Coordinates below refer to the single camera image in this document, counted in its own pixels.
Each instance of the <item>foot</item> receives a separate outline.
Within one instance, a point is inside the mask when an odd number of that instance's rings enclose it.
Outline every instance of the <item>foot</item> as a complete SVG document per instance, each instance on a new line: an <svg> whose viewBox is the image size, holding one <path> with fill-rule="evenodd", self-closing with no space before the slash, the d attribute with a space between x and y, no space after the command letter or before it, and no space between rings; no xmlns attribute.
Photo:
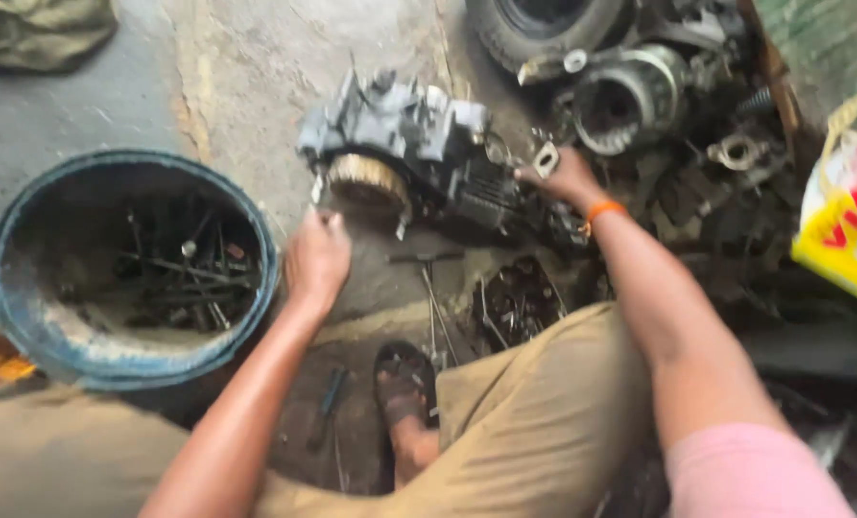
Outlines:
<svg viewBox="0 0 857 518"><path fill-rule="evenodd" d="M437 430L427 430L429 418L426 383L422 379L424 358L392 359L379 364L377 394L390 432L395 488L412 481L439 456Z"/></svg>

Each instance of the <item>rubber tire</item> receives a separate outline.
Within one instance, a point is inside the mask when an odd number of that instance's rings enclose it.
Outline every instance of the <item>rubber tire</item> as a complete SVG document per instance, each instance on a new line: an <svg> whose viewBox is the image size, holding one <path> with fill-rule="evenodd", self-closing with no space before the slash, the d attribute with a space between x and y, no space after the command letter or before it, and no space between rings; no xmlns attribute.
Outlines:
<svg viewBox="0 0 857 518"><path fill-rule="evenodd" d="M590 0L579 19L559 36L535 40L522 34L502 15L496 0L467 0L467 21L493 59L515 74L534 57L542 54L567 53L575 49L592 51L617 32L630 0Z"/></svg>

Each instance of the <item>orange wristband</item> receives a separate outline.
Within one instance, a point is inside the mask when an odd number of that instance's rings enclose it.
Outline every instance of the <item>orange wristband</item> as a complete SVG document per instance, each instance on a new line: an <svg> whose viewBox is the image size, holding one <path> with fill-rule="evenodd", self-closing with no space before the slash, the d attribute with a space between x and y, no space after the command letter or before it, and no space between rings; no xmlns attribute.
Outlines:
<svg viewBox="0 0 857 518"><path fill-rule="evenodd" d="M605 200L603 202L595 204L595 206L593 206L589 210L589 214L585 218L585 221L588 223L588 225L591 226L592 222L595 221L595 218L598 218L602 214L612 210L616 210L618 212L623 213L627 212L627 209L624 206L620 205L618 202L614 200Z"/></svg>

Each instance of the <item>pink sleeve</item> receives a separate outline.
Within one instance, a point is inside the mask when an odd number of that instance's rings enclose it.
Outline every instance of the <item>pink sleeve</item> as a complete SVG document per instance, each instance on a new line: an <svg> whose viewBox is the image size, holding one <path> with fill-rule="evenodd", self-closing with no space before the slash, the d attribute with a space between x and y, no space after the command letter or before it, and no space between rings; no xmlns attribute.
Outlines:
<svg viewBox="0 0 857 518"><path fill-rule="evenodd" d="M666 458L675 518L853 518L803 441L728 424L678 442Z"/></svg>

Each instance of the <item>spring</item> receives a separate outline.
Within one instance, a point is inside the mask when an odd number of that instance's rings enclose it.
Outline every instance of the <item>spring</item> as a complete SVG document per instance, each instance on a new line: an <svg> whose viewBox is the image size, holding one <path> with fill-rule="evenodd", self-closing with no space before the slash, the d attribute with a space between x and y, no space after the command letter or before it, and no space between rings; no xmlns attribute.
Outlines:
<svg viewBox="0 0 857 518"><path fill-rule="evenodd" d="M777 105L774 104L774 99L771 97L771 89L765 87L758 90L752 97L740 102L735 107L735 112L763 112L773 110L776 107Z"/></svg>

